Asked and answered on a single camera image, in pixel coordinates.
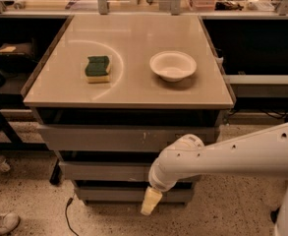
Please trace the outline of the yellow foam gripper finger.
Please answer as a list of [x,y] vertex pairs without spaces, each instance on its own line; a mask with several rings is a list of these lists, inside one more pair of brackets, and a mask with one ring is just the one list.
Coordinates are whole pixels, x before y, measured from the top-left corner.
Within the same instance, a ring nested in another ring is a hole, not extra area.
[[158,203],[162,199],[162,193],[152,187],[148,187],[144,193],[141,214],[151,215]]

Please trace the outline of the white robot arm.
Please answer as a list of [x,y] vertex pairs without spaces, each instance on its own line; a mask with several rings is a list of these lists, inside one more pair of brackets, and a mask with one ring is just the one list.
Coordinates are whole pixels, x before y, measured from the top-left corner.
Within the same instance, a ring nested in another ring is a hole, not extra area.
[[[178,180],[203,174],[288,179],[288,123],[209,146],[192,134],[181,137],[151,165],[142,214],[151,214],[162,194]],[[274,225],[274,236],[288,236],[288,190]]]

